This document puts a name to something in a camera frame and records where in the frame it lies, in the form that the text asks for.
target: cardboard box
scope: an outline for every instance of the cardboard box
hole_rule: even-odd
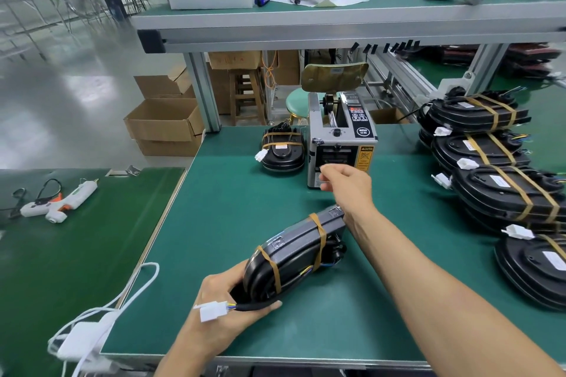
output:
[[[397,108],[370,110],[370,115],[374,123],[376,124],[410,124],[411,123],[407,118],[401,120],[401,118],[404,115]]]
[[[134,76],[141,93],[146,99],[156,97],[189,97],[194,98],[191,77],[187,67],[177,65],[166,75]]]
[[[254,70],[261,64],[261,51],[209,52],[208,57],[213,69]]]
[[[277,60],[279,66],[273,69],[273,77],[278,85],[301,84],[301,65],[299,62],[299,51],[278,51]]]
[[[124,123],[145,155],[194,156],[204,131],[196,99],[146,99]]]

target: white plastic connector plug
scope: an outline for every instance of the white plastic connector plug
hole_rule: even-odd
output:
[[[531,230],[515,224],[506,226],[501,232],[507,234],[509,237],[518,238],[520,240],[531,240],[534,238],[534,234]]]
[[[194,306],[193,309],[200,309],[200,321],[208,322],[209,320],[215,320],[220,316],[227,315],[228,302],[212,301]]]
[[[458,167],[462,170],[473,170],[479,167],[479,164],[469,158],[460,158],[457,162]]]
[[[436,127],[436,130],[434,131],[434,135],[438,137],[450,136],[451,134],[452,130],[446,127]]]
[[[257,154],[255,154],[256,161],[261,163],[261,161],[265,158],[265,155],[267,155],[267,152],[269,152],[267,149],[262,149]]]
[[[444,173],[439,173],[436,176],[430,175],[436,183],[438,183],[442,188],[452,189],[452,181]]]

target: person's right hand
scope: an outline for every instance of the person's right hand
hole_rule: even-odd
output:
[[[367,173],[346,164],[325,164],[320,171],[320,180],[326,182],[320,189],[334,193],[336,203],[347,219],[375,210],[371,198],[371,177]]]

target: round logo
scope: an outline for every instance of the round logo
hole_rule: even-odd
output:
[[[359,134],[360,136],[364,136],[364,137],[370,135],[370,131],[369,131],[367,128],[365,128],[365,127],[360,127],[360,128],[357,130],[357,132],[358,132],[358,134]]]

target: white power cord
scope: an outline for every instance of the white power cord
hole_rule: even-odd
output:
[[[131,287],[131,285],[134,283],[134,280],[136,279],[137,275],[139,274],[140,270],[143,267],[147,267],[147,266],[153,266],[155,267],[155,273],[153,274],[153,276],[151,277],[151,279],[149,279],[144,286],[142,286],[140,289],[138,289],[138,291],[132,295],[132,297],[120,308],[120,309],[116,309],[113,308],[112,305],[114,305]],[[141,295],[142,292],[145,291],[145,289],[147,289],[149,287],[149,285],[151,285],[153,283],[153,281],[157,278],[157,275],[159,274],[159,264],[156,262],[146,262],[142,265],[139,266],[137,272],[135,272],[134,274],[132,274],[130,280],[128,280],[128,283],[126,284],[126,287],[123,289],[123,291],[118,294],[116,296],[116,298],[114,298],[112,301],[110,301],[108,304],[102,306],[102,307],[95,307],[93,309],[88,309],[83,311],[81,314],[79,314],[76,318],[74,318],[72,321],[66,323],[59,331],[57,331],[55,333],[55,335],[53,337],[51,337],[49,339],[49,341],[47,342],[47,352],[53,356],[57,355],[57,352],[59,350],[58,347],[56,347],[54,345],[54,343],[56,341],[60,341],[60,340],[65,340],[65,338],[67,338],[67,333],[63,334],[64,331],[66,331],[69,327],[71,327],[71,329],[73,329],[73,326],[90,317],[93,316],[97,313],[100,313],[101,311],[112,311],[112,312],[118,312],[119,314],[122,314],[122,312],[127,309],[132,302],[134,302],[136,300],[136,298],[138,298],[139,295]],[[102,334],[100,335],[100,337],[98,339],[96,339],[96,341],[94,342],[94,344],[92,345],[92,348],[94,348],[97,343],[102,339],[102,337],[104,337],[108,330],[110,330],[111,326],[114,324],[115,319],[113,319],[109,324],[108,327],[106,327],[103,331]],[[79,373],[80,373],[80,369],[82,367],[82,365],[84,364],[84,361],[87,360],[89,354],[92,352],[92,348],[89,349],[88,352],[86,352],[80,359],[80,361],[77,363],[75,370],[73,372],[73,377],[78,377]],[[67,371],[67,361],[63,361],[63,372],[61,374],[62,377],[65,376],[65,373]]]

